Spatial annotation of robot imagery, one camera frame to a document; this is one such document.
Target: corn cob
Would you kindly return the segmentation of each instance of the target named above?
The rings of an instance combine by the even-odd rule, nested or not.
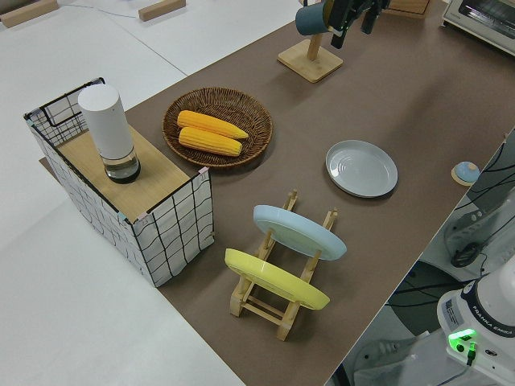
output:
[[[240,142],[196,127],[183,127],[179,133],[179,143],[192,149],[231,157],[241,153]]]
[[[210,115],[196,113],[190,110],[183,110],[179,113],[179,116],[177,117],[177,125],[179,127],[197,127],[202,130],[211,131],[234,139],[249,137],[245,131],[231,123],[211,117]]]

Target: wicker basket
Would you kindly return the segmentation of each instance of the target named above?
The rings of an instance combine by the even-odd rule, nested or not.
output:
[[[177,116],[182,110],[223,119],[244,130],[249,137],[241,140],[241,154],[229,157],[182,146],[179,143],[180,128],[177,126]],[[235,167],[254,160],[268,146],[272,129],[270,114],[261,103],[230,88],[213,87],[191,91],[173,102],[163,118],[163,135],[171,149],[190,162],[213,168]]]

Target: brown tabletop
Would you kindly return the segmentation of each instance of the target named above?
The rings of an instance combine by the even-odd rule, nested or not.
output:
[[[515,60],[441,27],[444,7],[434,1],[422,20],[383,14],[371,35],[360,32],[358,21],[341,50],[324,36],[322,45],[344,64],[317,84],[277,61],[304,39],[290,24],[128,111],[129,123],[190,175],[199,167],[174,154],[161,133],[176,98],[221,86],[254,96],[270,111],[274,135],[262,162],[213,170],[215,244],[159,288],[246,384],[323,384],[465,193],[451,168],[465,160],[483,167],[513,128]],[[326,153],[348,139],[391,156],[399,173],[392,194],[361,199],[331,181]],[[224,254],[226,248],[254,253],[262,234],[253,207],[281,206],[294,188],[295,211],[311,220],[322,222],[338,208],[332,230],[348,252],[319,263],[311,283],[331,301],[320,311],[301,309],[281,342],[264,318],[229,314],[237,275]],[[276,246],[269,261],[300,274],[305,258]]]

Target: blue mug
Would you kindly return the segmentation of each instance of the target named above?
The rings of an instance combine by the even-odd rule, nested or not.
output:
[[[301,35],[317,35],[328,32],[323,20],[324,2],[317,2],[311,6],[303,6],[295,15],[295,26]]]

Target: white plate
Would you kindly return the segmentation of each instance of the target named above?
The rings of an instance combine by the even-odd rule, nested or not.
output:
[[[397,184],[397,167],[377,146],[363,141],[336,143],[325,158],[331,179],[342,190],[358,197],[378,197]]]

